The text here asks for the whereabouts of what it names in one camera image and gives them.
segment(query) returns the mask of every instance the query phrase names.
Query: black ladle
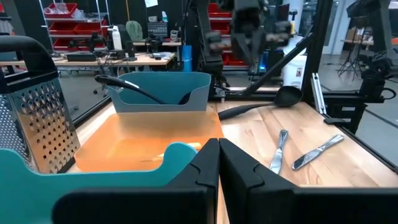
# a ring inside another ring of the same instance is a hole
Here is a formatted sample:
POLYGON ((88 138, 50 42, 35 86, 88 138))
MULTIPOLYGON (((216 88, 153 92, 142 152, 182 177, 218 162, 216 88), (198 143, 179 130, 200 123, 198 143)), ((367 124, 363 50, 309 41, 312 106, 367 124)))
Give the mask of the black ladle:
POLYGON ((277 107, 290 107, 300 102, 303 97, 303 92, 293 86, 283 86, 276 93, 274 102, 272 103, 261 103, 256 105, 244 105, 237 106, 228 110, 224 110, 218 113, 220 121, 230 119, 248 112, 251 109, 259 108, 262 106, 277 106, 277 107))
MULTIPOLYGON (((138 93, 141 93, 145 96, 148 96, 149 98, 153 99, 154 101, 158 102, 159 104, 162 105, 169 105, 170 103, 166 103, 163 100, 159 99, 158 97, 148 93, 147 91, 143 90, 142 88, 140 88, 139 86, 129 82, 129 81, 125 81, 122 80, 120 78, 116 78, 116 77, 112 77, 109 75, 96 75, 94 77, 95 81, 104 84, 104 85, 111 85, 111 86, 117 86, 117 87, 122 87, 122 88, 126 88, 132 91, 136 91, 138 93)), ((184 105, 186 103, 188 103, 189 98, 191 97, 191 93, 187 93, 185 94, 181 100, 179 101, 179 105, 184 105)))

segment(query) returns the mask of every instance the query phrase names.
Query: table knife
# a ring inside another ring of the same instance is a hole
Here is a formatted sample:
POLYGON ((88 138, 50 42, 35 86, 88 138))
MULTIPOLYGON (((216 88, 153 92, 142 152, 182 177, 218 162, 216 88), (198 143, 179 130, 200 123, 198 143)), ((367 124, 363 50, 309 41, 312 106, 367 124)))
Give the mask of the table knife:
POLYGON ((279 174, 280 168, 282 168, 283 151, 288 136, 289 132, 286 130, 281 130, 279 133, 278 148, 276 149, 274 158, 272 158, 271 165, 269 166, 269 169, 276 174, 279 174))
POLYGON ((292 166, 293 170, 298 170, 301 167, 303 167, 305 164, 308 164, 315 158, 317 158, 321 153, 323 153, 325 150, 329 149, 330 147, 334 146, 335 144, 341 142, 344 140, 344 136, 337 134, 333 136, 331 139, 329 139, 326 143, 324 143, 322 146, 306 153, 304 156, 298 158, 292 166))

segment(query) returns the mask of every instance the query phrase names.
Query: box grater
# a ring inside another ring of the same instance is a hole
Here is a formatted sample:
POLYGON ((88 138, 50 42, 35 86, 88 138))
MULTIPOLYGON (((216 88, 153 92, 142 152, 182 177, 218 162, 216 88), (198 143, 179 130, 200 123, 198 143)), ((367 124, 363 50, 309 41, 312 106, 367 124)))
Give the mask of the box grater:
POLYGON ((17 151, 33 170, 57 173, 80 147, 57 68, 34 39, 0 37, 0 52, 12 50, 22 51, 28 71, 0 71, 0 148, 17 151))

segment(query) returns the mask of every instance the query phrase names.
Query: wooden tabletop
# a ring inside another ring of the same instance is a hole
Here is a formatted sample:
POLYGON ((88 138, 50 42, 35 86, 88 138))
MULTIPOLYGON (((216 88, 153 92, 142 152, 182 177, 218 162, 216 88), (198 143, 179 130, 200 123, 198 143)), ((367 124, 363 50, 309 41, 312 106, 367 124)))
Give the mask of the wooden tabletop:
MULTIPOLYGON (((155 60, 154 58, 150 58, 146 53, 136 53, 137 60, 133 62, 125 61, 120 62, 120 60, 108 60, 107 64, 116 63, 117 66, 143 66, 143 65, 167 65, 173 58, 175 57, 175 53, 171 54, 171 57, 167 60, 155 60)), ((105 58, 102 58, 101 64, 105 63, 105 58)), ((95 67, 98 66, 98 62, 68 62, 67 59, 63 58, 53 58, 55 66, 59 67, 95 67)), ((0 66, 7 66, 7 65, 18 65, 18 66, 25 66, 24 61, 16 61, 16 62, 0 62, 0 66)))
POLYGON ((349 43, 349 44, 362 44, 362 45, 370 45, 373 46, 373 41, 367 41, 367 40, 340 40, 344 43, 349 43))
MULTIPOLYGON (((209 111, 223 111, 238 105, 258 102, 209 103, 209 111)), ((115 110, 112 104, 77 129, 81 144, 101 126, 115 110)), ((302 187, 398 187, 398 175, 383 165, 335 126, 326 125, 323 117, 306 103, 292 108, 261 108, 222 122, 224 136, 252 157, 269 167, 276 151, 279 131, 289 131, 284 148, 280 175, 302 187), (319 158, 298 171, 293 162, 321 146, 336 134, 345 140, 325 151, 319 158)), ((79 172, 74 165, 69 172, 79 172)), ((229 223, 222 190, 218 201, 218 223, 229 223)))
MULTIPOLYGON (((134 46, 144 46, 145 42, 134 42, 134 46)), ((178 47, 181 46, 181 42, 163 42, 162 46, 168 46, 168 47, 178 47)))

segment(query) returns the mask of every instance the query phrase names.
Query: utensil handle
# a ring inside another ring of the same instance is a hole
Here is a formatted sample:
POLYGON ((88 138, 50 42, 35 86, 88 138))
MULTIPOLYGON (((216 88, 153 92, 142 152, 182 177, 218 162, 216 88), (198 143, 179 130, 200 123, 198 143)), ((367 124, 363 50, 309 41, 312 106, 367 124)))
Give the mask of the utensil handle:
POLYGON ((158 102, 159 104, 165 105, 166 102, 164 102, 163 100, 159 99, 158 97, 146 92, 145 90, 142 90, 139 88, 139 86, 122 80, 120 78, 115 78, 115 77, 111 77, 109 75, 96 75, 94 77, 95 81, 101 83, 101 84, 105 84, 105 85, 111 85, 111 86, 117 86, 117 87, 121 87, 121 88, 127 88, 129 90, 132 91, 136 91, 138 93, 141 93, 145 96, 148 96, 149 98, 153 99, 154 101, 158 102))
POLYGON ((241 115, 243 113, 248 112, 251 109, 262 107, 262 106, 273 106, 275 105, 274 103, 262 103, 262 104, 257 104, 257 105, 243 105, 243 106, 237 106, 234 108, 230 108, 224 111, 221 111, 218 113, 218 117, 220 121, 230 119, 233 117, 236 117, 238 115, 241 115))
POLYGON ((328 148, 334 146, 335 144, 341 142, 342 140, 344 140, 344 136, 337 134, 335 136, 333 136, 331 139, 329 139, 326 143, 324 143, 322 146, 319 147, 319 150, 321 151, 325 151, 328 148))
POLYGON ((280 130, 279 143, 278 143, 278 148, 279 149, 283 149, 284 148, 288 136, 289 136, 289 132, 288 131, 286 131, 284 129, 280 130))

